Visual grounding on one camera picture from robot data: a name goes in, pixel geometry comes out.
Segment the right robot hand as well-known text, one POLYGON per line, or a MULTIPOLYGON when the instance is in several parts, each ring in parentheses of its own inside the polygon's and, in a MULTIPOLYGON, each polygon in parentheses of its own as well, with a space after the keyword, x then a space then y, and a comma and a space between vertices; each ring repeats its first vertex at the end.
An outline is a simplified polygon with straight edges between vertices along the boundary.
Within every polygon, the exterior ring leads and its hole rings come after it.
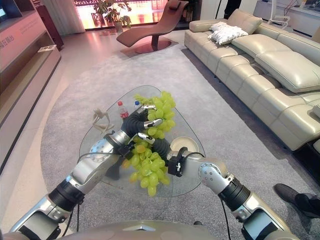
POLYGON ((158 153, 162 160, 167 161, 167 156, 171 151, 171 148, 169 142, 165 138, 157 138, 155 139, 151 150, 158 153))

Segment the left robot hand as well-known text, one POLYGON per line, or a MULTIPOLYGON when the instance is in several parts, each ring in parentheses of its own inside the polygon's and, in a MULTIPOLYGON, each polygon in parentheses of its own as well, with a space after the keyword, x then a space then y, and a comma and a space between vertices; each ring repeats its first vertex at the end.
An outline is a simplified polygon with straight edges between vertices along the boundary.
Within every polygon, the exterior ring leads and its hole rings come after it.
POLYGON ((142 105, 131 113, 121 126, 121 130, 130 138, 146 129, 157 127, 163 123, 162 118, 148 120, 148 110, 154 105, 142 105))

